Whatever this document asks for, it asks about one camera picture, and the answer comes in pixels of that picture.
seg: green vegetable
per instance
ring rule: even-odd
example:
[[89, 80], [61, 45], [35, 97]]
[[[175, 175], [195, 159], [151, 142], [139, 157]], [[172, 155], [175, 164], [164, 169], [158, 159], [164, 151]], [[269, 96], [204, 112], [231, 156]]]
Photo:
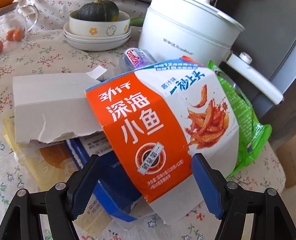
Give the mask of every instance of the green vegetable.
[[79, 9], [79, 20], [115, 22], [119, 18], [118, 6], [112, 1], [96, 0]]
[[137, 26], [137, 27], [142, 27], [144, 24], [144, 17], [138, 16], [135, 18], [130, 19], [130, 26]]
[[238, 158], [230, 177], [258, 158], [271, 135], [272, 128], [271, 125], [259, 123], [250, 101], [228, 75], [212, 61], [209, 62], [208, 68], [216, 72], [239, 125]]

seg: white appliance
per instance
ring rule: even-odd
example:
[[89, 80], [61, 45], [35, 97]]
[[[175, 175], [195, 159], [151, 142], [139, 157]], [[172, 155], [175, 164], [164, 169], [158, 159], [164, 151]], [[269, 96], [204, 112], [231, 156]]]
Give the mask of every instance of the white appliance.
[[207, 65], [222, 61], [253, 83], [276, 105], [282, 93], [250, 66], [251, 57], [230, 53], [244, 27], [235, 19], [210, 5], [211, 0], [152, 0], [139, 39], [157, 61], [183, 55]]

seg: plastic bottle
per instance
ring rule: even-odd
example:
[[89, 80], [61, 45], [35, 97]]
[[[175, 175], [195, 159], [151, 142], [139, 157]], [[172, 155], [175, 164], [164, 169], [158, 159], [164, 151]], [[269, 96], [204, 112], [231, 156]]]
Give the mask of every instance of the plastic bottle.
[[123, 73], [155, 63], [157, 61], [149, 52], [140, 48], [126, 49], [119, 60], [119, 66]]

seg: green pumpkin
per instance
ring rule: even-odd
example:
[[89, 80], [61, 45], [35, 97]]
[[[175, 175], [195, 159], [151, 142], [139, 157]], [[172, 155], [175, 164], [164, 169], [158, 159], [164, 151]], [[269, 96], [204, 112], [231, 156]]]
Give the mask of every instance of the green pumpkin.
[[112, 1], [96, 0], [79, 9], [79, 20], [83, 21], [115, 22], [118, 17], [118, 6]]

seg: orange snack box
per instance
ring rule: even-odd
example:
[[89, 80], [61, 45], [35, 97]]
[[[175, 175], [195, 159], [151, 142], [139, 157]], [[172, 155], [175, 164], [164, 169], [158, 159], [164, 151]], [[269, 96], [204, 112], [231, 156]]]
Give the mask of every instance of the orange snack box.
[[133, 184], [167, 224], [202, 201], [192, 155], [213, 159], [224, 176], [235, 167], [232, 108], [216, 74], [189, 58], [120, 75], [86, 90], [86, 97]]

